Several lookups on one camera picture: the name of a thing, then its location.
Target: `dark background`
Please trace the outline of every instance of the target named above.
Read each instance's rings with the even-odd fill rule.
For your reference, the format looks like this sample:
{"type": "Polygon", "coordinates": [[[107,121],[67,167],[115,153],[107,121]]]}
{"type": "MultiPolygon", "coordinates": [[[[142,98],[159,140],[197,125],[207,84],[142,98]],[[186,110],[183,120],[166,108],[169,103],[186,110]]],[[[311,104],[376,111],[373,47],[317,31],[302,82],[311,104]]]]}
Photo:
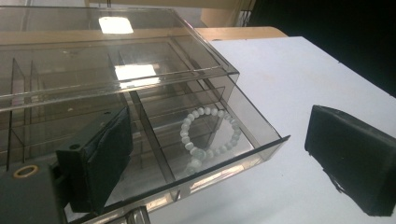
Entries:
{"type": "Polygon", "coordinates": [[[396,97],[396,7],[390,0],[257,0],[248,26],[303,36],[396,97]]]}

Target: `beaded bracelet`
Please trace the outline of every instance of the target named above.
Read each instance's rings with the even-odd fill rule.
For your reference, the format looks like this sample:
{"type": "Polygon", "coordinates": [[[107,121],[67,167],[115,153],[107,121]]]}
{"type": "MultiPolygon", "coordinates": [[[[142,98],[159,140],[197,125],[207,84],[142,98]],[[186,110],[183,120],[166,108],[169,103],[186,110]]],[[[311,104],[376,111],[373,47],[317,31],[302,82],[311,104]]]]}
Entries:
{"type": "Polygon", "coordinates": [[[204,160],[211,159],[215,156],[225,153],[227,150],[233,149],[233,147],[236,147],[241,133],[242,131],[239,128],[236,119],[234,119],[228,112],[224,112],[223,110],[217,110],[216,108],[210,108],[210,107],[205,107],[205,108],[200,107],[192,111],[183,120],[183,124],[181,125],[181,132],[180,132],[181,142],[184,144],[184,148],[186,148],[191,154],[191,162],[187,164],[185,170],[187,175],[195,174],[199,169],[199,167],[202,166],[202,162],[204,160]],[[233,135],[231,137],[231,140],[228,141],[223,146],[216,149],[209,148],[208,150],[203,150],[201,148],[196,147],[189,138],[189,129],[192,122],[195,119],[198,119],[201,115],[218,116],[220,119],[228,120],[231,126],[233,127],[233,135]]]}

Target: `black plastic piece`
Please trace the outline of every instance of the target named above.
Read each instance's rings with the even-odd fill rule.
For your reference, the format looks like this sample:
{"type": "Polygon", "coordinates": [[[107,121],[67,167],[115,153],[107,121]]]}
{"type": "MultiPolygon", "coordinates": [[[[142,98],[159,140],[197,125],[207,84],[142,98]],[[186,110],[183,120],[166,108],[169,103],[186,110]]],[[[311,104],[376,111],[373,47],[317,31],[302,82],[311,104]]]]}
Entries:
{"type": "Polygon", "coordinates": [[[347,113],[314,105],[305,149],[369,216],[396,204],[396,139],[347,113]]]}
{"type": "Polygon", "coordinates": [[[4,173],[0,177],[0,223],[67,223],[54,183],[46,163],[25,163],[4,173]]]}
{"type": "Polygon", "coordinates": [[[101,214],[133,149],[128,107],[109,110],[56,151],[70,176],[74,212],[101,214]]]}

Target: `white surface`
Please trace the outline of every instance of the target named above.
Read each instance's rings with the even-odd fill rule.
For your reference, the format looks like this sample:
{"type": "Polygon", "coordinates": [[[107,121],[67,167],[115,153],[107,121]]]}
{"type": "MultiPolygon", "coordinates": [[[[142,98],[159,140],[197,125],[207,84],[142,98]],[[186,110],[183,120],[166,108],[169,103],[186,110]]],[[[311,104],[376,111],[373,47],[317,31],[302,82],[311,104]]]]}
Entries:
{"type": "Polygon", "coordinates": [[[344,110],[396,136],[393,97],[301,37],[212,44],[240,71],[247,97],[291,138],[268,162],[151,213],[153,224],[396,223],[395,214],[363,213],[304,150],[312,105],[344,110]]]}

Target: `acrylic organizer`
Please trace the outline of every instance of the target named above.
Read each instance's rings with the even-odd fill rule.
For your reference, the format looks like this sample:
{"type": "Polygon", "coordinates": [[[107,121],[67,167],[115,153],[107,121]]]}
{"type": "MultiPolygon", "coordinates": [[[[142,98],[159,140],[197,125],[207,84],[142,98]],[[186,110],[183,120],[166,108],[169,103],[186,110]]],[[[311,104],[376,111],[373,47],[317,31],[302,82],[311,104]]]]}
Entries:
{"type": "Polygon", "coordinates": [[[134,149],[104,213],[66,206],[68,222],[161,208],[269,160],[288,139],[173,10],[0,10],[0,173],[56,162],[56,148],[103,111],[129,107],[134,149]]]}

